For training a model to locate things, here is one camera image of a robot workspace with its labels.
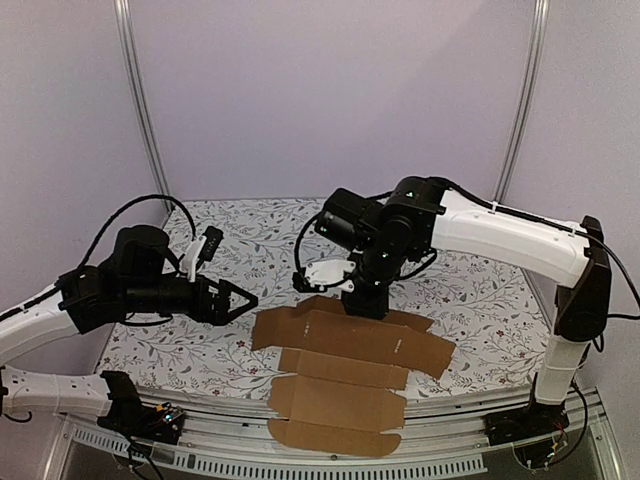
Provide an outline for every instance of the white wall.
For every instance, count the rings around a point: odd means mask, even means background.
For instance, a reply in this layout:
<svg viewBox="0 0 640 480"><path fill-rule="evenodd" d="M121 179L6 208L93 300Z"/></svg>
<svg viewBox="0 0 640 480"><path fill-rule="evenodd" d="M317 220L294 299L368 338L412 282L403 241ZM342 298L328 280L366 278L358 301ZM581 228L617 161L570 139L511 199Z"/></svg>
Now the white wall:
<svg viewBox="0 0 640 480"><path fill-rule="evenodd" d="M0 310L74 268L106 218L153 192L123 66L112 2L0 2ZM158 205L123 222L160 222ZM113 246L105 237L98 261ZM88 373L102 330L14 362ZM33 480L48 453L52 419L0 419L0 477Z"/></svg>
<svg viewBox="0 0 640 480"><path fill-rule="evenodd" d="M551 2L531 117L506 202L560 218L596 216L638 285L639 52L638 2ZM638 311L620 275L612 310ZM600 390L629 478L640 478L640 323L611 321L605 337L604 355L591 355L583 379Z"/></svg>
<svg viewBox="0 0 640 480"><path fill-rule="evenodd" d="M445 175L490 196L532 0L147 0L132 18L172 190L378 193Z"/></svg>

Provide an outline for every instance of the floral pattern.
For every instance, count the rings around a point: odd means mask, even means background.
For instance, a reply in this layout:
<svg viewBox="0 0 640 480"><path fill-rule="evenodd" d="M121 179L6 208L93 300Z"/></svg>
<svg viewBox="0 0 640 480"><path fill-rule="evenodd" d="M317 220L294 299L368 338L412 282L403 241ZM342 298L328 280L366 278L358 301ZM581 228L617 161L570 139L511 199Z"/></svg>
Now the floral pattern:
<svg viewBox="0 0 640 480"><path fill-rule="evenodd" d="M258 309L295 305L305 298L291 284L293 246L319 200L188 202L199 231L215 225L224 240L202 273L224 278L258 295ZM184 251L190 230L176 211L166 225L171 248ZM303 262L344 257L315 234L302 244ZM525 385L540 366L548 328L520 269L474 255L441 251L424 273L391 289L392 308L435 320L431 331L456 343L440 380L411 372L409 400ZM226 327L176 315L159 327L117 325L98 370L127 372L139 385L191 394L263 399L280 375L280 349L252 352L256 311ZM137 315L136 321L157 320Z"/></svg>

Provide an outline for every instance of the unfolded cardboard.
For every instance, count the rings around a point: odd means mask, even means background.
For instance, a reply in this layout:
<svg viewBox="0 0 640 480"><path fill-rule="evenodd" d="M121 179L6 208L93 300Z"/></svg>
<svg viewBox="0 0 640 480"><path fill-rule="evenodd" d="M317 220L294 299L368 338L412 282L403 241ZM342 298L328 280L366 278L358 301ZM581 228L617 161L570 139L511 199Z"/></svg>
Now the unfolded cardboard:
<svg viewBox="0 0 640 480"><path fill-rule="evenodd" d="M420 370L436 379L451 363L455 344L428 332L420 333L424 330L418 330L418 325L430 326L432 322L419 315L398 315L398 323L391 324L309 308L305 303L258 313L252 349L298 348Z"/></svg>
<svg viewBox="0 0 640 480"><path fill-rule="evenodd" d="M389 455L402 439L397 433L349 430L280 418L269 419L267 427L273 438L288 447L362 457Z"/></svg>
<svg viewBox="0 0 640 480"><path fill-rule="evenodd" d="M409 370L393 365L283 348L278 370L367 387L404 390Z"/></svg>
<svg viewBox="0 0 640 480"><path fill-rule="evenodd" d="M253 350L286 347L273 380L269 406L284 418L269 432L284 445L381 457L401 436L383 433L404 425L408 368L440 378L455 345L427 332L432 320L392 311L383 321L346 315L342 303L312 297L297 307L260 312Z"/></svg>
<svg viewBox="0 0 640 480"><path fill-rule="evenodd" d="M404 426L407 400L382 388L294 375L274 378L269 407L291 421L383 432Z"/></svg>

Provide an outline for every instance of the vertical metal pole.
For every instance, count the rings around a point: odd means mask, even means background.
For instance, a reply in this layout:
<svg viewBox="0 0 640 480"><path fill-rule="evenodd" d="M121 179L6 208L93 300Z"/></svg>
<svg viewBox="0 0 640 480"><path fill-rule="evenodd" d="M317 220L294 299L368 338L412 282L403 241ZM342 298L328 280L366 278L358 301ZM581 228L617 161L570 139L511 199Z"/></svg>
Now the vertical metal pole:
<svg viewBox="0 0 640 480"><path fill-rule="evenodd" d="M115 0L116 19L118 22L118 30L120 32L120 42L122 44L122 54L124 63L129 77L129 87L133 97L133 103L136 108L136 116L140 125L140 132L144 140L147 159L153 174L153 180L159 193L171 195L169 190L169 182L167 181L160 151L156 142L153 124L151 123L151 115L144 94L142 85L142 76L140 74L140 65L138 63L138 55L136 53L136 45L133 39L133 24L131 23L131 11L129 9L129 0ZM164 208L167 212L171 212L172 205L163 201Z"/></svg>
<svg viewBox="0 0 640 480"><path fill-rule="evenodd" d="M529 116L529 110L531 108L538 67L542 56L544 35L547 29L549 1L550 0L536 0L533 25L531 27L531 40L529 43L529 56L527 58L527 68L522 84L522 91L520 92L520 101L518 103L513 129L511 130L509 146L500 172L500 178L493 195L493 199L499 203L502 203L507 195L513 171L518 160L518 152L520 151L527 117Z"/></svg>

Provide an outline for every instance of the flattened cardboard box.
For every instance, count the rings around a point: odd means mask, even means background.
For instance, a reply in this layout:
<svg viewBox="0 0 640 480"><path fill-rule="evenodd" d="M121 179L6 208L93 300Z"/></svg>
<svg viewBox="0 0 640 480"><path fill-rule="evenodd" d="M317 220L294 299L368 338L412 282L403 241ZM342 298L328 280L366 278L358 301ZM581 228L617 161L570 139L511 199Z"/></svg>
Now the flattened cardboard box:
<svg viewBox="0 0 640 480"><path fill-rule="evenodd" d="M346 315L342 303L316 296L297 307L260 312L253 350L283 346L269 405L286 416L268 421L269 432L290 447L381 457L400 435L382 431L404 425L406 400L386 388L404 389L413 368L440 378L452 342L427 333L432 320L392 311L384 321Z"/></svg>

